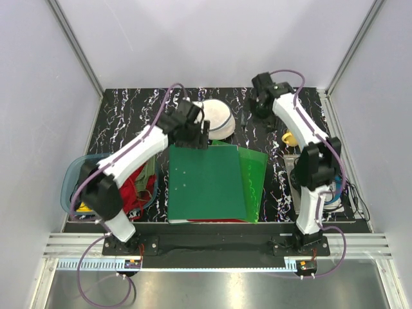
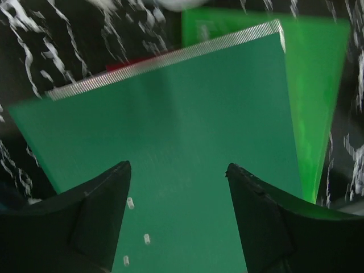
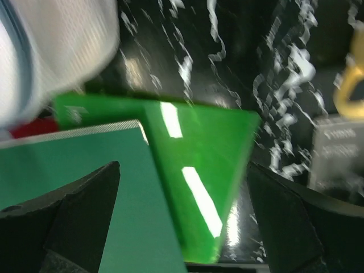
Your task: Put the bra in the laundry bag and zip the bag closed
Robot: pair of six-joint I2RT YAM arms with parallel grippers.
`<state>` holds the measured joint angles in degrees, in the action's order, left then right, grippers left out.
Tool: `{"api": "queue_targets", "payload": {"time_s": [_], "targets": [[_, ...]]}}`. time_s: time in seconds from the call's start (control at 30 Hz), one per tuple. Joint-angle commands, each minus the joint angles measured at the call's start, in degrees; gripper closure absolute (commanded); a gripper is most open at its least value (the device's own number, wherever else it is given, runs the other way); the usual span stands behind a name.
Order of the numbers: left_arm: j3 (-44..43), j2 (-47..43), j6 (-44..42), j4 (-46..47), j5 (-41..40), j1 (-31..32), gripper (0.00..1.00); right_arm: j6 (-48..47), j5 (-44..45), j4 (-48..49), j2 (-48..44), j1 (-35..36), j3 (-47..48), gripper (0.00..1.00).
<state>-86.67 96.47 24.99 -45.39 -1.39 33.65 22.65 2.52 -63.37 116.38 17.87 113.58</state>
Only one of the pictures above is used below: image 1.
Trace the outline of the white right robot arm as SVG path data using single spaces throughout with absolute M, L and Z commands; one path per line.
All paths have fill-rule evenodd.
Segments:
M 319 233 L 321 213 L 328 186 L 344 173 L 340 158 L 341 141 L 321 130 L 298 102 L 300 90 L 287 82 L 276 83 L 264 72 L 252 78 L 253 92 L 247 109 L 256 119 L 276 117 L 293 134 L 301 151 L 294 167 L 301 186 L 300 211 L 295 222 L 298 235 L 292 239 L 294 251 L 307 255 L 315 248 L 312 236 Z

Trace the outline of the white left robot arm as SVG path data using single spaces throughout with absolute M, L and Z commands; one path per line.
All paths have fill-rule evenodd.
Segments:
M 117 152 L 94 164 L 86 161 L 79 174 L 73 201 L 80 200 L 99 218 L 109 235 L 117 238 L 117 248 L 126 255 L 138 250 L 136 229 L 127 218 L 120 188 L 150 158 L 170 145 L 206 149 L 210 122 L 202 103 L 183 99 L 175 110 L 161 105 L 153 123 Z

